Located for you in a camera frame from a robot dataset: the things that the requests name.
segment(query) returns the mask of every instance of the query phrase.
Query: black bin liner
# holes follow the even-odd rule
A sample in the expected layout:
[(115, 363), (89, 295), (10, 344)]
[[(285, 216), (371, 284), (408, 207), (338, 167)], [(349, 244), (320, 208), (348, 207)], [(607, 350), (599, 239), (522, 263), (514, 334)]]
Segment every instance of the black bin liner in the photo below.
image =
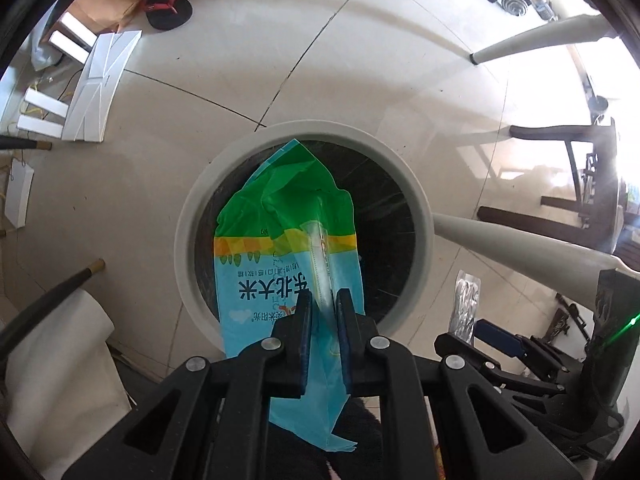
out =
[[(414, 260), (414, 221), (406, 198), (393, 178), (365, 155), (323, 140), (301, 142), (331, 172), (337, 187), (351, 195), (365, 312), (380, 322), (396, 304)], [(216, 218), (253, 172), (282, 146), (256, 153), (235, 168), (213, 193), (198, 223), (194, 270), (200, 293), (216, 318), (212, 257)]]

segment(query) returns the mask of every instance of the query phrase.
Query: green plastic bag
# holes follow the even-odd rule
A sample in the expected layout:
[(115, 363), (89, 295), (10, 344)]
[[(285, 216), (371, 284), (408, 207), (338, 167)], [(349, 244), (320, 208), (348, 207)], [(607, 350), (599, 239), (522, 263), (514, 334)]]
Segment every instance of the green plastic bag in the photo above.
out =
[(306, 393), (271, 399), (270, 421), (327, 451), (354, 443), (332, 435), (348, 395), (333, 312), (335, 292), (351, 291), (364, 314), (353, 203), (327, 168), (292, 140), (236, 192), (218, 216), (216, 297), (227, 357), (271, 335), (292, 314), (299, 291), (316, 300)]

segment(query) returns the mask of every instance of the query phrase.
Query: brown paper bag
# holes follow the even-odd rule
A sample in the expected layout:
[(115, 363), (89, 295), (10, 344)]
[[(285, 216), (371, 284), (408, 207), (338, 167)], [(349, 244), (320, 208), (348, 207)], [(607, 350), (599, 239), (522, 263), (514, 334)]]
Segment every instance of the brown paper bag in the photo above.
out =
[(119, 31), (138, 10), (139, 0), (74, 0), (67, 9), (94, 34)]

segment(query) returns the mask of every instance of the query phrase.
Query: metal screw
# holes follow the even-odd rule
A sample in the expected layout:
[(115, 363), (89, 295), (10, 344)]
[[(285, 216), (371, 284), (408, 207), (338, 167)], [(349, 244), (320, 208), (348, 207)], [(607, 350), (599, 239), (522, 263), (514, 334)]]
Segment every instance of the metal screw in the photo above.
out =
[(199, 372), (207, 365), (203, 357), (192, 357), (187, 361), (186, 367), (190, 372)]
[(376, 350), (384, 350), (385, 348), (389, 348), (391, 343), (386, 337), (377, 335), (370, 339), (369, 344)]
[(465, 360), (459, 355), (450, 355), (444, 359), (444, 363), (452, 370), (460, 370), (465, 365)]
[(282, 343), (277, 337), (267, 337), (262, 340), (260, 346), (265, 350), (277, 350), (282, 346)]

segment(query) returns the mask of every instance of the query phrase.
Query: trash bin rim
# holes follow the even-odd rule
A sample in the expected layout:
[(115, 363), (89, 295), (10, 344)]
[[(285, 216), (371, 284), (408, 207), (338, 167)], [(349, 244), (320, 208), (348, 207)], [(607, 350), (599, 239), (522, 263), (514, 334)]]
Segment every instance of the trash bin rim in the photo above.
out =
[(198, 224), (215, 190), (239, 164), (291, 139), (323, 140), (362, 153), (380, 165), (406, 197), (414, 222), (414, 261), (398, 301), (378, 324), (380, 333), (393, 336), (417, 306), (427, 283), (434, 236), (431, 209), (418, 179), (396, 152), (362, 130), (331, 121), (290, 121), (261, 128), (227, 146), (200, 173), (182, 206), (175, 231), (174, 271), (182, 304), (205, 337), (222, 351), (220, 322), (207, 306), (196, 280), (194, 247)]

